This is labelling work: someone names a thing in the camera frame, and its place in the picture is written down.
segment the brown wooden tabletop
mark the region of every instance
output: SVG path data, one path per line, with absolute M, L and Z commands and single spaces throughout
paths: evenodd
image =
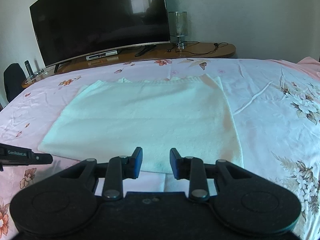
M 220 47 L 215 50 L 214 43 L 191 42 L 191 43 L 188 43 L 187 46 L 185 46 L 185 48 L 182 51 L 178 50 L 177 48 L 174 48 L 172 49 L 171 52 L 168 52 L 167 50 L 171 49 L 172 46 L 173 45 L 171 43 L 158 44 L 153 50 L 147 52 L 146 54 L 140 57 L 135 57 L 134 55 L 138 51 L 140 51 L 142 48 L 123 49 L 123 50 L 120 50 L 120 53 L 118 55 L 104 57 L 100 59 L 94 59 L 90 61 L 87 61 L 85 57 L 79 57 L 72 60 L 71 62 L 68 62 L 62 65 L 59 68 L 56 75 L 62 74 L 62 73 L 68 73 L 75 70 L 112 65 L 117 63 L 134 62 L 134 61 L 140 61 L 140 60 L 175 59 L 175 58 L 185 58 L 185 57 L 228 58 L 233 56 L 236 52 L 236 47 L 232 44 L 221 44 Z M 45 72 L 42 75 L 40 75 L 39 77 L 29 82 L 25 80 L 21 85 L 23 88 L 27 88 L 39 80 L 55 75 L 53 71 L 54 71 L 54 66 L 46 68 Z

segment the glass lampshade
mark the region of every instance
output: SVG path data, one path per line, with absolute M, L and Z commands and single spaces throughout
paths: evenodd
M 188 36 L 187 12 L 169 12 L 170 35 L 175 37 Z

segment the table lamp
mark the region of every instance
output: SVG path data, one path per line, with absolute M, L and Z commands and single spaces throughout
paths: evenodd
M 185 43 L 182 37 L 188 36 L 188 15 L 187 12 L 169 12 L 170 35 L 178 38 L 178 49 L 184 49 Z

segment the black tv screen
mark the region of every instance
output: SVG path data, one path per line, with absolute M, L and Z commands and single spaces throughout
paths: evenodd
M 45 66 L 170 41 L 165 0 L 38 0 L 30 12 Z

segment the tv bezel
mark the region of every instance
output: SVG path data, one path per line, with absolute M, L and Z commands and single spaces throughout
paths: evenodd
M 35 28 L 34 28 L 34 24 L 33 24 L 32 13 L 31 13 L 31 9 L 30 9 L 31 6 L 29 7 L 29 11 L 30 11 L 30 16 L 31 16 L 33 31 L 34 31 L 34 33 L 35 33 L 36 40 L 37 40 L 37 44 L 38 44 L 38 48 L 39 48 L 39 50 L 40 50 L 38 37 L 37 37 L 36 31 L 35 31 Z M 54 66 L 54 65 L 57 65 L 57 64 L 66 63 L 66 62 L 71 61 L 71 60 L 76 59 L 76 58 L 87 57 L 87 56 L 90 56 L 90 55 L 99 54 L 99 53 L 104 53 L 104 52 L 113 51 L 113 50 L 118 50 L 118 49 L 132 48 L 132 47 L 145 46 L 145 45 L 157 45 L 157 44 L 171 43 L 170 30 L 169 30 L 168 9 L 167 9 L 167 2 L 166 2 L 166 0 L 164 0 L 164 7 L 165 7 L 165 11 L 166 11 L 166 19 L 167 19 L 167 22 L 168 22 L 168 31 L 169 31 L 169 33 L 168 33 L 168 34 L 169 34 L 169 35 L 168 35 L 168 36 L 169 36 L 169 40 L 168 40 L 168 41 L 157 41 L 157 42 L 148 42 L 148 43 L 137 43 L 137 44 L 132 44 L 132 45 L 114 47 L 114 48 L 110 48 L 110 49 L 98 50 L 98 51 L 90 52 L 90 53 L 87 53 L 87 54 L 82 54 L 82 55 L 79 55 L 79 56 L 76 56 L 76 57 L 71 57 L 71 58 L 67 58 L 67 59 L 61 60 L 61 61 L 57 61 L 57 62 L 55 62 L 55 63 L 49 64 L 49 65 L 45 65 L 45 67 L 47 68 L 47 67 L 51 67 L 51 66 Z

